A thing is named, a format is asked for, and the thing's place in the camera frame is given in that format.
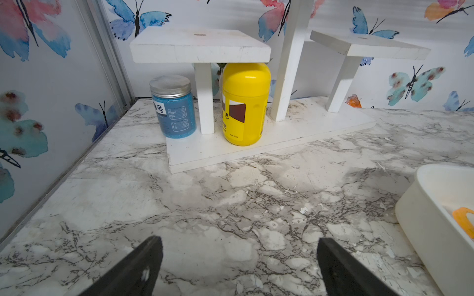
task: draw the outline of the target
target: white crumb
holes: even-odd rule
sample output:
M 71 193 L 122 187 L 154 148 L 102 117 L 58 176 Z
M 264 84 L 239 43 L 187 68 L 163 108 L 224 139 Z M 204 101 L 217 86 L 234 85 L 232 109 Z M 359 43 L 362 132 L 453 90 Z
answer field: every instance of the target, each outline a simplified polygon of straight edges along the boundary
M 321 209 L 322 209 L 323 211 L 327 211 L 327 210 L 328 210 L 328 208 L 327 208 L 327 207 L 324 207 L 324 205 L 323 205 L 322 203 L 319 203 L 318 206 L 321 206 Z
M 307 212 L 309 212 L 307 207 L 302 207 L 301 210 L 300 210 L 300 213 L 302 213 L 303 215 Z

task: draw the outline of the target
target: orange object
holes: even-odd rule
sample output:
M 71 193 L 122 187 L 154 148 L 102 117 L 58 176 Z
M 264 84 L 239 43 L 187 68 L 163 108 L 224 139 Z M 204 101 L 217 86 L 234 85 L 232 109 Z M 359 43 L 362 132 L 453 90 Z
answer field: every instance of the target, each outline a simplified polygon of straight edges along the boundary
M 431 3 L 430 6 L 426 8 L 425 17 L 429 20 L 435 20 L 445 17 L 448 13 L 453 12 L 454 7 L 442 8 L 438 2 Z
M 346 104 L 354 108 L 362 108 L 362 105 L 360 104 L 359 98 L 356 94 L 353 94 L 352 96 L 348 97 L 346 100 Z
M 467 219 L 467 213 L 474 214 L 474 211 L 467 207 L 460 207 L 453 212 L 453 218 L 461 226 L 464 232 L 471 238 L 474 239 L 474 225 Z

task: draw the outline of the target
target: bottle label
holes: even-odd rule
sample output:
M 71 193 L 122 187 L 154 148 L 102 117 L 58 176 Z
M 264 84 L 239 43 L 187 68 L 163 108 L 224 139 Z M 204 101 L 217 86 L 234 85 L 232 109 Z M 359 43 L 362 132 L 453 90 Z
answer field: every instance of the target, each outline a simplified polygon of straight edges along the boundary
M 236 141 L 243 141 L 246 105 L 222 94 L 222 109 L 222 131 Z

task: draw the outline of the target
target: silver metal lid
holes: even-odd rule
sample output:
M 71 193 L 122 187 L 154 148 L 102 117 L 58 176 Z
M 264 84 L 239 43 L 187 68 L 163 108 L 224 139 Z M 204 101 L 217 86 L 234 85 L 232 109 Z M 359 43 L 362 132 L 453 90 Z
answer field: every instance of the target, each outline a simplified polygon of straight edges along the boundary
M 164 75 L 150 81 L 151 93 L 161 98 L 177 98 L 191 92 L 191 82 L 184 76 Z

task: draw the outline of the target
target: white plastic container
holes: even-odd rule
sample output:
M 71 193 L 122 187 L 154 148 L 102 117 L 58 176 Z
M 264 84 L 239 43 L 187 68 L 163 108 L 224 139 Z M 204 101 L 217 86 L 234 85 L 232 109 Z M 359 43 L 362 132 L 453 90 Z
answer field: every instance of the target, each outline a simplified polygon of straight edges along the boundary
M 474 295 L 474 242 L 446 209 L 474 210 L 474 169 L 421 166 L 395 206 L 397 219 L 445 296 Z

